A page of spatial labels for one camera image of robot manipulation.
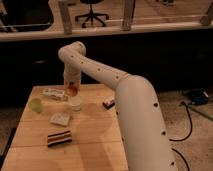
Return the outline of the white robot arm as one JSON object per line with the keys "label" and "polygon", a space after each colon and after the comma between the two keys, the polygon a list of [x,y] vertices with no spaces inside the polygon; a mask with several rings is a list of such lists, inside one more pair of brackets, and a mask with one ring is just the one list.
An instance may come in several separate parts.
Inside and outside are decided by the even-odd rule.
{"label": "white robot arm", "polygon": [[114,91],[129,171],[178,171],[155,89],[146,78],[87,58],[79,41],[60,48],[58,56],[66,82],[78,86],[85,73]]}

